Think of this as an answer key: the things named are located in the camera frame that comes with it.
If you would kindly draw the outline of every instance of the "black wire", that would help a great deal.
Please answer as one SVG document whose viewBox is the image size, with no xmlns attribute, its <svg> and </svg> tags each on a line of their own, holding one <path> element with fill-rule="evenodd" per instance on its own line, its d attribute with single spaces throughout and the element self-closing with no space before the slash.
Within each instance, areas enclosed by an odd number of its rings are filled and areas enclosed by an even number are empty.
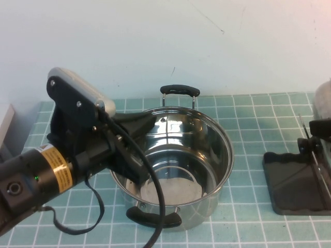
<svg viewBox="0 0 331 248">
<path fill-rule="evenodd" d="M 143 161 L 144 165 L 146 166 L 149 174 L 151 175 L 151 178 L 154 182 L 157 196 L 159 198 L 159 204 L 160 204 L 160 222 L 158 226 L 155 228 L 155 231 L 151 238 L 148 240 L 148 242 L 145 244 L 144 248 L 150 248 L 153 246 L 153 244 L 157 241 L 158 237 L 160 236 L 164 224 L 165 214 L 166 214 L 166 204 L 164 202 L 164 196 L 162 192 L 162 188 L 160 185 L 160 182 L 153 170 L 152 165 L 147 160 L 144 152 L 140 149 L 140 147 L 137 145 L 137 143 L 127 134 L 126 131 L 124 131 L 118 124 L 116 124 L 111 118 L 107 118 L 108 124 L 111 125 L 112 128 L 115 129 L 115 131 L 123 137 L 123 139 L 134 149 L 136 150 L 138 156 Z"/>
</svg>

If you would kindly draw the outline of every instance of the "tiled countertop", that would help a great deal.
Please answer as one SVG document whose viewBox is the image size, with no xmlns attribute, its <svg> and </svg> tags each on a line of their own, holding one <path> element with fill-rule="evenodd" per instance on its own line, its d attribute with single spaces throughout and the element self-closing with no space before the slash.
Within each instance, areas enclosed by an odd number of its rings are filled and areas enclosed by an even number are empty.
<svg viewBox="0 0 331 248">
<path fill-rule="evenodd" d="M 312 119 L 311 93 L 198 97 L 197 110 L 217 120 L 229 134 L 235 164 L 222 189 L 215 213 L 186 232 L 163 232 L 155 247 L 162 248 L 327 248 L 331 247 L 328 216 L 280 216 L 273 212 L 262 168 L 266 151 L 298 152 L 303 136 L 298 113 Z M 137 112 L 161 105 L 160 98 L 116 100 L 119 112 Z M 191 107 L 191 98 L 167 97 L 166 104 Z M 25 150 L 46 142 L 52 102 L 41 104 Z M 153 229 L 138 226 L 125 216 L 122 195 L 107 171 L 91 179 L 106 204 L 106 212 L 93 231 L 69 236 L 52 224 L 52 213 L 35 213 L 0 238 L 1 246 L 23 247 L 142 247 Z M 93 224 L 99 208 L 84 185 L 50 202 L 60 221 L 72 228 Z"/>
</svg>

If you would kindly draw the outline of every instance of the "stainless steel pot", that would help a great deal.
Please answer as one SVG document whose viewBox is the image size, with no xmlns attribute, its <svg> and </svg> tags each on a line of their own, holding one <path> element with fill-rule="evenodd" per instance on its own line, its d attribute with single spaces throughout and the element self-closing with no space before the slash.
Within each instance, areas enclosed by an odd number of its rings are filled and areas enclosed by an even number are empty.
<svg viewBox="0 0 331 248">
<path fill-rule="evenodd" d="M 164 228 L 188 230 L 206 220 L 218 205 L 222 186 L 234 161 L 233 147 L 224 129 L 194 110 L 200 91 L 183 85 L 161 88 L 163 107 L 148 110 L 156 122 L 136 142 L 145 152 L 159 178 L 165 198 Z M 193 109 L 164 107 L 166 94 L 193 97 Z M 127 217 L 145 226 L 158 223 L 159 205 L 151 179 L 142 185 L 111 172 L 124 192 Z"/>
</svg>

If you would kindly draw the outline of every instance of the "pot handle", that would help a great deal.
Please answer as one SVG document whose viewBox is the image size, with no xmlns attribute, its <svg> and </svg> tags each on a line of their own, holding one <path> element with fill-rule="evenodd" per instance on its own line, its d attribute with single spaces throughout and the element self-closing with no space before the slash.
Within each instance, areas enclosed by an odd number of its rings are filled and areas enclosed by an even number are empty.
<svg viewBox="0 0 331 248">
<path fill-rule="evenodd" d="M 175 212 L 165 216 L 163 228 L 177 227 L 182 224 L 182 218 L 177 213 L 178 208 L 175 208 Z M 155 213 L 145 213 L 139 207 L 134 206 L 126 211 L 126 216 L 137 224 L 155 228 L 159 223 L 160 215 Z"/>
<path fill-rule="evenodd" d="M 173 84 L 166 85 L 160 88 L 161 93 L 163 94 L 163 107 L 166 105 L 166 95 L 168 94 L 178 94 L 178 95 L 189 95 L 193 97 L 192 109 L 194 109 L 195 98 L 200 95 L 200 91 L 196 88 L 187 85 Z"/>
</svg>

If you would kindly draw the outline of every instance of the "yellow label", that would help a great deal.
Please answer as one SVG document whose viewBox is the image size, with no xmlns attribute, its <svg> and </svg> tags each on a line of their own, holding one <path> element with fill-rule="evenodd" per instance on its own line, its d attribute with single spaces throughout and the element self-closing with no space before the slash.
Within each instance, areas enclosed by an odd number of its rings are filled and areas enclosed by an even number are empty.
<svg viewBox="0 0 331 248">
<path fill-rule="evenodd" d="M 62 193 L 72 187 L 72 177 L 67 161 L 51 144 L 36 148 L 47 160 L 55 174 L 59 192 Z"/>
</svg>

